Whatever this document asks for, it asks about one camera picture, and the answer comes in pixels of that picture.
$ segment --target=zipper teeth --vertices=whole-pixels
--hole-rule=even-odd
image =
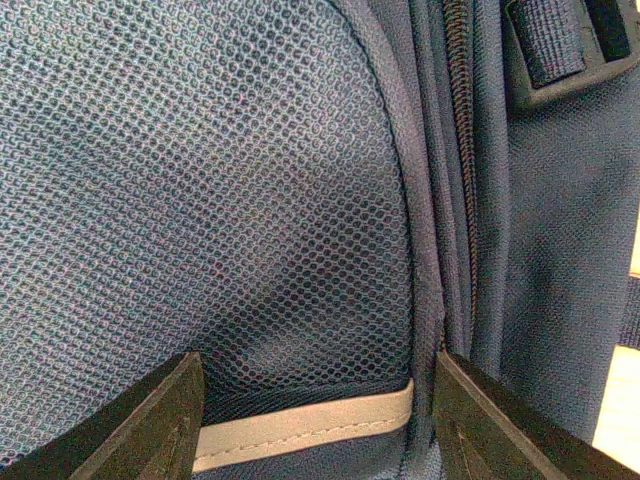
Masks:
[[[471,62],[471,9],[469,0],[445,0],[443,17],[447,64],[453,99],[458,150],[462,166],[469,266],[471,277],[471,334],[478,312],[478,246],[476,169],[473,141],[473,78]]]

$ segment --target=beige trim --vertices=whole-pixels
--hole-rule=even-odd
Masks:
[[[391,432],[409,421],[412,400],[410,380],[399,392],[317,403],[203,427],[193,471]]]

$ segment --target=fabric seam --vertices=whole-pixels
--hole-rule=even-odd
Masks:
[[[409,420],[409,417],[411,417],[411,413],[404,413],[398,417],[394,417],[394,418],[390,418],[388,420],[378,420],[375,422],[362,422],[362,423],[352,423],[349,425],[341,425],[338,427],[333,427],[333,428],[328,428],[328,429],[324,429],[324,430],[312,430],[309,432],[303,432],[300,433],[298,435],[292,435],[290,437],[283,437],[283,438],[277,438],[275,440],[269,440],[268,442],[263,442],[263,443],[255,443],[255,444],[249,444],[249,445],[241,445],[239,447],[234,447],[228,450],[222,450],[219,452],[215,452],[215,453],[209,453],[207,455],[202,455],[200,457],[196,457],[196,460],[203,460],[203,459],[208,459],[208,458],[214,458],[214,457],[218,457],[220,455],[227,455],[230,453],[235,453],[235,452],[240,452],[240,451],[245,451],[245,450],[253,450],[255,448],[260,448],[260,447],[268,447],[271,445],[276,445],[276,444],[285,444],[285,443],[289,443],[291,441],[297,441],[297,440],[301,440],[303,438],[307,438],[307,437],[322,437],[325,435],[328,435],[330,433],[333,432],[338,432],[338,431],[345,431],[345,430],[367,430],[367,429],[371,429],[373,427],[381,427],[383,425],[389,425],[391,423],[397,423],[401,420]]]

